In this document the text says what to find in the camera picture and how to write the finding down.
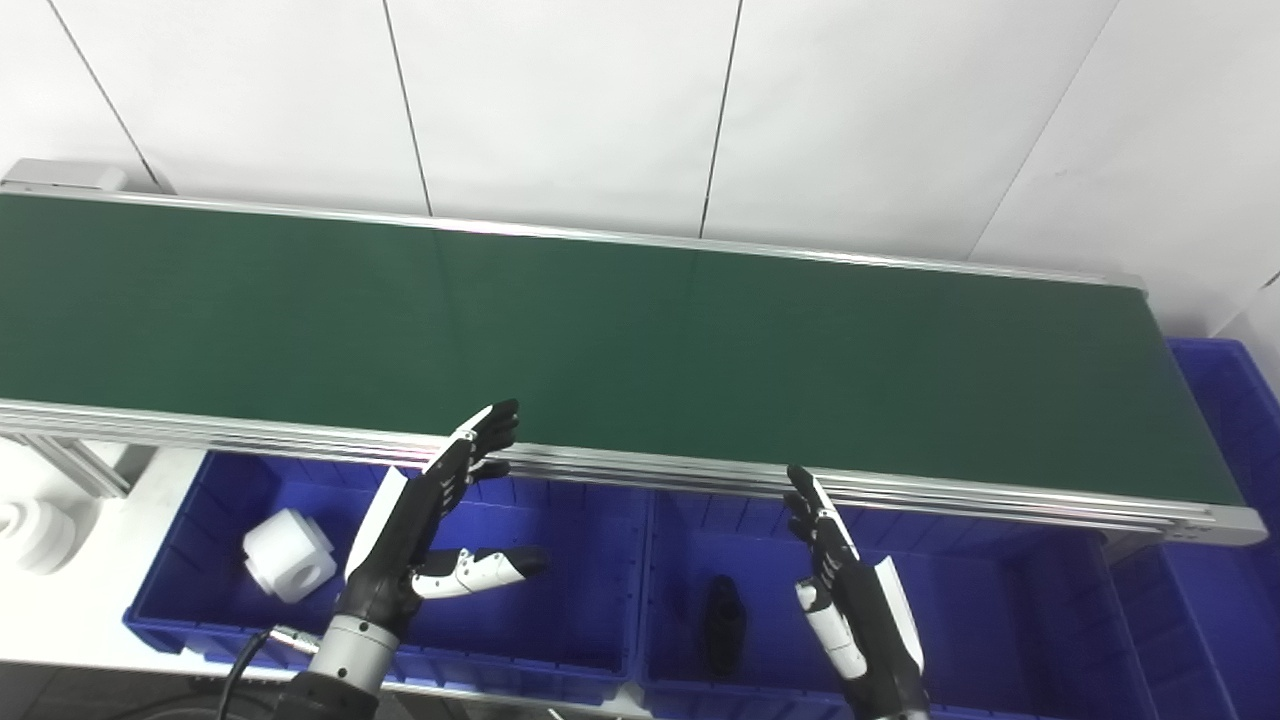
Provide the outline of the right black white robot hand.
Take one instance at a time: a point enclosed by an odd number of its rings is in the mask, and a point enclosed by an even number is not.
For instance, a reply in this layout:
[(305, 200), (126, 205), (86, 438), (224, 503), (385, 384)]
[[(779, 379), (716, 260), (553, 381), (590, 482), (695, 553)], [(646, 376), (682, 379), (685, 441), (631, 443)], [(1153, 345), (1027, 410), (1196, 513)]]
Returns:
[(786, 474), (788, 528), (812, 556), (795, 593), (852, 716), (931, 717), (922, 639), (893, 560), (865, 562), (818, 479), (799, 465)]

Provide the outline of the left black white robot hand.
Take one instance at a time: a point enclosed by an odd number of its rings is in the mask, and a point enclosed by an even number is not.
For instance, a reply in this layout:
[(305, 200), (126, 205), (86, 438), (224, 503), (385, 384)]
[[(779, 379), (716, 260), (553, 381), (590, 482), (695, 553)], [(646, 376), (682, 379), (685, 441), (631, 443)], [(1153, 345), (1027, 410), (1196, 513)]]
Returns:
[(518, 401), (483, 407), (448, 437), (417, 474), (392, 477), (393, 493), (370, 506), (346, 571), (335, 614), (403, 638), (425, 601), (476, 594), (525, 582), (550, 562), (536, 546), (433, 550), (444, 518), (480, 480), (509, 474), (492, 454), (515, 443)]

